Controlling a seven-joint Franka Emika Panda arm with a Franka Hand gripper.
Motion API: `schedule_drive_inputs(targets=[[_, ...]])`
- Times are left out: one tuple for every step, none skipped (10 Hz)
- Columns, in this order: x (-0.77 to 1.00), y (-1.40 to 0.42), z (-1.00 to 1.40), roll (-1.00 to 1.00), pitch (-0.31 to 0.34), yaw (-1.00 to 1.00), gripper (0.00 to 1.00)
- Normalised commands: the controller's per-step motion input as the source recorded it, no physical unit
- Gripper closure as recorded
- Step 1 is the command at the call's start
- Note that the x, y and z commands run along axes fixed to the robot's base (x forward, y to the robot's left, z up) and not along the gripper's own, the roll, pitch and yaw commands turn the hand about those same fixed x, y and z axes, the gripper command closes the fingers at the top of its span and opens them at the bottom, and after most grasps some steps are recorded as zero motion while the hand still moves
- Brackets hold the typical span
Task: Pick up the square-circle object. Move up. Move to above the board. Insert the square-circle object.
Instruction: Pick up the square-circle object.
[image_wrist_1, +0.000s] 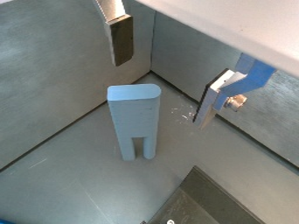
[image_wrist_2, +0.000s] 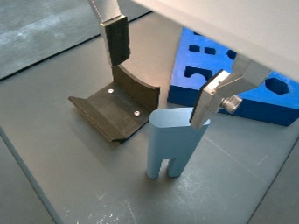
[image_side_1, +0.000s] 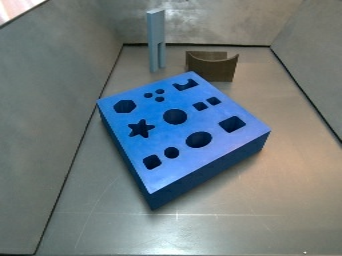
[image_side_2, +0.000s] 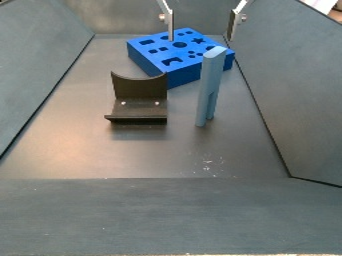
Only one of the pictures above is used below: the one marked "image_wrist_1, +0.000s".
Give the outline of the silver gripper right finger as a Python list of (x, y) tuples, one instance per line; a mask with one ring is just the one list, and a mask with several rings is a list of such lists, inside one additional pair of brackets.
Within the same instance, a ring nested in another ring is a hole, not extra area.
[(244, 93), (262, 88), (276, 69), (242, 53), (234, 70), (226, 69), (206, 85), (192, 122), (200, 129), (223, 108), (235, 112), (243, 107)]

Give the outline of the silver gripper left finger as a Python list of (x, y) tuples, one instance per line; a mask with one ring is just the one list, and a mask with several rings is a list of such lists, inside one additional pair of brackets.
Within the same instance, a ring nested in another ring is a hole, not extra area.
[(101, 16), (112, 63), (116, 67), (133, 56), (133, 17), (125, 12), (121, 0), (92, 0)]

